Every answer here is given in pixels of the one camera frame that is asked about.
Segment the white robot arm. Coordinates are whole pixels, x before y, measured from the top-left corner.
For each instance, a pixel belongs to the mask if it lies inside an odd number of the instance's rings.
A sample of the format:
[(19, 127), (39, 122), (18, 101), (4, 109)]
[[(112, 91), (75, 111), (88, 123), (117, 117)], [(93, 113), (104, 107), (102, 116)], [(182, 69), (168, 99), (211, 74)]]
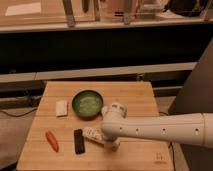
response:
[(170, 141), (213, 148), (213, 114), (128, 117), (127, 108), (111, 103), (102, 108), (101, 131), (108, 141), (118, 137)]

